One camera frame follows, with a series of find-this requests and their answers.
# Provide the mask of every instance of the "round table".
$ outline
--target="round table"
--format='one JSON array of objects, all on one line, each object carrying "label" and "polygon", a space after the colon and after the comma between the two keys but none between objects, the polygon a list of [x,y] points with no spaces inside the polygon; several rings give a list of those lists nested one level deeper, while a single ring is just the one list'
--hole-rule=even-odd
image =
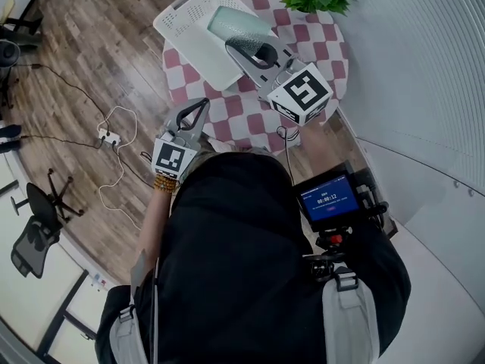
[{"label": "round table", "polygon": [[[303,14],[284,8],[281,0],[241,0],[278,35],[304,62],[315,62],[333,89],[333,98],[317,117],[323,124],[336,110],[347,87],[349,61],[339,27],[327,12]],[[296,125],[258,100],[255,84],[246,76],[226,90],[214,90],[169,43],[165,42],[163,69],[175,105],[188,99],[207,97],[211,108],[204,132],[217,140],[239,147],[266,147],[273,153],[284,149],[277,135],[280,125],[290,135]],[[299,144],[299,137],[288,146]]]}]

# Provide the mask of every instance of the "white cable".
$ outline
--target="white cable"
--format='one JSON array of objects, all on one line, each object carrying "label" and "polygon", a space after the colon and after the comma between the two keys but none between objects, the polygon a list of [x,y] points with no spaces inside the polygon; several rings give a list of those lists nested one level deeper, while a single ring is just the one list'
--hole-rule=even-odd
[{"label": "white cable", "polygon": [[116,182],[114,182],[114,184],[112,185],[109,185],[109,184],[106,184],[106,185],[102,185],[101,187],[98,188],[98,194],[99,194],[99,198],[101,199],[101,203],[103,204],[103,206],[107,209],[107,210],[111,210],[112,212],[122,212],[124,215],[126,215],[131,223],[133,224],[133,226],[138,229],[139,231],[142,230],[142,228],[140,228],[138,225],[135,224],[135,221],[128,215],[128,213],[126,213],[123,209],[120,209],[120,208],[108,208],[105,204],[105,201],[103,200],[103,195],[101,194],[101,189],[103,187],[115,187],[116,185],[118,185],[121,181],[121,178],[123,178],[124,176],[124,167],[123,167],[123,163],[121,163],[121,159],[120,159],[120,149],[122,149],[123,147],[126,147],[126,146],[129,146],[131,143],[133,143],[136,139],[136,135],[138,134],[138,117],[136,116],[136,112],[135,111],[132,111],[131,109],[127,109],[127,108],[124,108],[122,106],[115,106],[109,113],[108,113],[108,116],[106,116],[106,119],[103,120],[101,123],[98,124],[97,126],[97,130],[99,132],[99,127],[106,123],[106,121],[108,121],[108,119],[111,117],[111,115],[113,114],[114,110],[116,108],[121,108],[123,109],[124,111],[128,111],[128,112],[131,112],[134,114],[135,116],[135,136],[133,136],[132,140],[130,140],[128,143],[126,144],[122,144],[120,146],[118,146],[117,150],[116,150],[116,155],[118,157],[118,163],[120,164],[120,167],[121,167],[121,175],[120,177],[116,180]]}]

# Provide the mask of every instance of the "person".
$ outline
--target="person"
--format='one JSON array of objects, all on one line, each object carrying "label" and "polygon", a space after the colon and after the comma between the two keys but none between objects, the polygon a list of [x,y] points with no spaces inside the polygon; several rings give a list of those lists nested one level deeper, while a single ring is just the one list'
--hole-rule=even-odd
[{"label": "person", "polygon": [[[300,130],[314,174],[339,160],[319,124]],[[323,363],[322,284],[285,168],[271,155],[215,153],[195,159],[172,205],[155,190],[139,234],[145,279],[134,294],[147,358],[153,269],[158,257],[158,362]],[[411,290],[402,260],[371,224],[352,226],[346,263],[374,295],[382,354],[397,335]],[[108,293],[95,342],[112,363],[109,331],[130,287]]]}]

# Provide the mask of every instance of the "black office chair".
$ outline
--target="black office chair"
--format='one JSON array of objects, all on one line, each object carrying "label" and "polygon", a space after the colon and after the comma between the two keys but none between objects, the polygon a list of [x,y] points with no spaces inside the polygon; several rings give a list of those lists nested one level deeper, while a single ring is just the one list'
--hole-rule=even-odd
[{"label": "black office chair", "polygon": [[62,201],[67,187],[73,182],[73,178],[67,179],[61,193],[58,194],[51,178],[53,173],[54,171],[50,168],[48,181],[52,194],[47,195],[36,185],[27,184],[27,198],[24,201],[16,203],[11,197],[12,206],[17,215],[18,209],[27,203],[29,203],[33,213],[11,252],[11,261],[24,277],[29,272],[38,279],[42,277],[47,252],[51,245],[59,241],[59,234],[62,229],[58,212],[66,222],[70,220],[70,217],[65,216],[64,210],[78,217],[84,214],[83,210],[76,211]]}]

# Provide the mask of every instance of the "perforated basket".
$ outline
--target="perforated basket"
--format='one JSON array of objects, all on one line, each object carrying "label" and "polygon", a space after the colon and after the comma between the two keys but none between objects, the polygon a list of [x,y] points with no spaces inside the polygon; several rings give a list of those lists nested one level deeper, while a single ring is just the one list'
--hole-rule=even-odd
[{"label": "perforated basket", "polygon": [[153,21],[153,27],[216,90],[228,88],[243,75],[224,42],[207,30],[220,6],[255,15],[240,0],[176,0]]}]

